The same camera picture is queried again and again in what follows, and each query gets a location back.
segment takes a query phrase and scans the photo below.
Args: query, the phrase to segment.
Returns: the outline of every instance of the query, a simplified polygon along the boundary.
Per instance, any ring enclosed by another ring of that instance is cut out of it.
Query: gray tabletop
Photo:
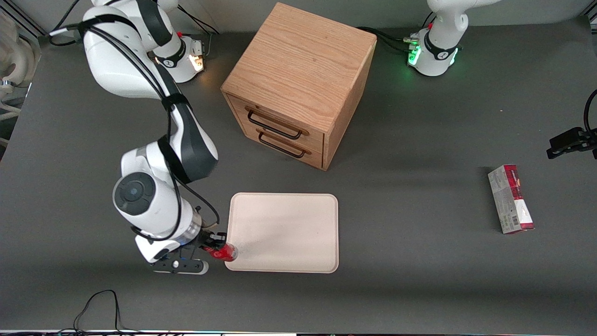
[[[0,164],[0,329],[67,328],[110,288],[129,328],[595,334],[597,162],[545,154],[552,136],[582,125],[595,88],[586,19],[470,28],[439,78],[379,44],[327,172],[248,140],[229,111],[219,87],[251,37],[215,36],[207,71],[181,85],[220,153],[192,186],[220,209],[222,229],[238,192],[334,194],[338,270],[146,269],[111,193],[121,155],[164,133],[163,109],[101,89],[80,48],[45,46]],[[486,176],[507,163],[536,223],[512,236]],[[111,298],[91,308],[83,328],[112,328]]]

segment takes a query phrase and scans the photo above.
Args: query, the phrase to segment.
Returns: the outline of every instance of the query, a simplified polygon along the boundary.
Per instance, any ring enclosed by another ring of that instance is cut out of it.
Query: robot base
[[[183,36],[180,39],[186,46],[185,56],[178,64],[173,64],[174,67],[172,68],[166,62],[162,65],[168,70],[175,82],[184,83],[192,80],[196,74],[204,69],[203,44],[201,41],[195,41],[188,36]]]
[[[422,41],[429,29],[425,28],[410,35],[411,38],[418,38]],[[427,49],[425,43],[418,43],[408,55],[407,64],[415,68],[425,76],[435,77],[442,75],[448,68],[454,64],[454,59],[458,53],[458,48],[452,55],[448,55],[444,60],[436,60],[431,51]]]

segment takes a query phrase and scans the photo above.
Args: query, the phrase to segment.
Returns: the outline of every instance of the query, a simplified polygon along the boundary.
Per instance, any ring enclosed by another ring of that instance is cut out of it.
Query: cardboard box
[[[521,182],[515,164],[505,164],[487,175],[500,217],[501,232],[512,234],[535,228],[522,198]]]

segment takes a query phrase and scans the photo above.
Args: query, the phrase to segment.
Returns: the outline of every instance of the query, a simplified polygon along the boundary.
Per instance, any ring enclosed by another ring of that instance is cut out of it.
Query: wooden drawer cabinet
[[[375,45],[373,34],[278,3],[221,90],[248,138],[327,170]]]

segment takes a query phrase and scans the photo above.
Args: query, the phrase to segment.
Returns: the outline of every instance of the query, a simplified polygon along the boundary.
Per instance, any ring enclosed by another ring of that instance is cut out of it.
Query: drawer handle
[[[286,149],[283,149],[280,146],[276,146],[276,145],[274,145],[271,142],[267,142],[267,141],[263,140],[262,137],[263,137],[263,132],[259,132],[259,141],[262,144],[264,144],[266,146],[270,146],[273,149],[277,149],[278,151],[283,152],[284,154],[288,154],[288,155],[290,155],[290,156],[292,156],[294,158],[302,158],[304,156],[305,152],[306,152],[305,150],[302,150],[300,154],[295,154],[293,152],[289,152],[289,151],[287,151]]]
[[[303,131],[301,131],[301,130],[299,130],[296,135],[290,135],[288,133],[284,133],[284,132],[282,132],[280,130],[274,129],[271,126],[265,125],[264,123],[251,118],[253,116],[253,114],[255,114],[255,113],[253,113],[253,111],[249,111],[249,114],[247,115],[247,118],[249,118],[250,122],[252,122],[255,125],[261,126],[264,129],[266,129],[266,130],[270,130],[270,131],[276,133],[277,135],[281,135],[281,136],[283,136],[285,138],[289,138],[291,140],[296,140],[296,139],[298,139],[301,136],[301,134],[303,134]]]

